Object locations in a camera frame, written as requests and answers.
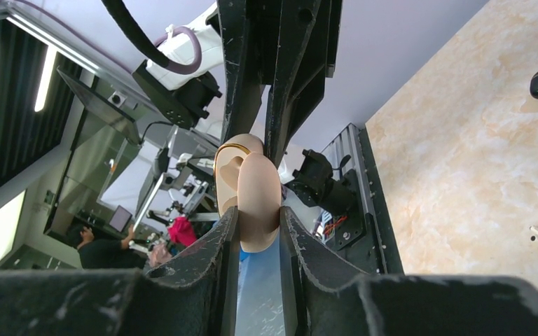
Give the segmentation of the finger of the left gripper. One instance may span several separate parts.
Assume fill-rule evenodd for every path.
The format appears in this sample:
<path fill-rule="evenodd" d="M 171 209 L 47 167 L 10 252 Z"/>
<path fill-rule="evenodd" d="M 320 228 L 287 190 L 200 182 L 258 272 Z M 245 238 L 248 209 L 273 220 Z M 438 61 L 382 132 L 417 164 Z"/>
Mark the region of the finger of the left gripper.
<path fill-rule="evenodd" d="M 275 73 L 265 121 L 265 156 L 280 165 L 294 127 L 294 102 L 324 66 L 324 52 L 306 57 L 312 33 L 324 34 L 329 1 L 282 1 L 277 35 Z"/>
<path fill-rule="evenodd" d="M 249 133 L 261 107 L 264 87 L 259 65 L 253 1 L 218 1 L 226 77 L 221 140 Z"/>

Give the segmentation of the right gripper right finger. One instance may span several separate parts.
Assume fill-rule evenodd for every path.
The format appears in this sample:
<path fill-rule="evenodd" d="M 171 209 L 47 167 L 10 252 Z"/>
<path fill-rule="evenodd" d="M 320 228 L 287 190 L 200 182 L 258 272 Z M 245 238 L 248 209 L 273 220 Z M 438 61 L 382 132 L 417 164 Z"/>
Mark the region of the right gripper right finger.
<path fill-rule="evenodd" d="M 280 210 L 287 335 L 538 335 L 538 290 L 505 276 L 368 274 Z"/>

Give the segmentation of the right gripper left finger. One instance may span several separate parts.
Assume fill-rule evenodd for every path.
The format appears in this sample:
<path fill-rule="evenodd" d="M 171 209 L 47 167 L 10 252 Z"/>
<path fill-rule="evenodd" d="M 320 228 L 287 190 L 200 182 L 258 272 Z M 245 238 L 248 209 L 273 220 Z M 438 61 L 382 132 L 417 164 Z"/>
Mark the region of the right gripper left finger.
<path fill-rule="evenodd" d="M 233 207 L 149 272 L 0 270 L 0 335 L 233 335 L 238 230 Z"/>

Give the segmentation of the beige earbud charging case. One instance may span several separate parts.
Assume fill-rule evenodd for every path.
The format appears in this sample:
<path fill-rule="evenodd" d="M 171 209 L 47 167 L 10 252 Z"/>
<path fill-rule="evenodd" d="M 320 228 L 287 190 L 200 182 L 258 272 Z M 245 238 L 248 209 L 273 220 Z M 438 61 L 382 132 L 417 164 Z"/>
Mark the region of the beige earbud charging case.
<path fill-rule="evenodd" d="M 280 226 L 282 189 L 277 168 L 252 134 L 236 135 L 218 148 L 214 179 L 219 214 L 238 209 L 240 246 L 246 253 L 266 250 Z"/>

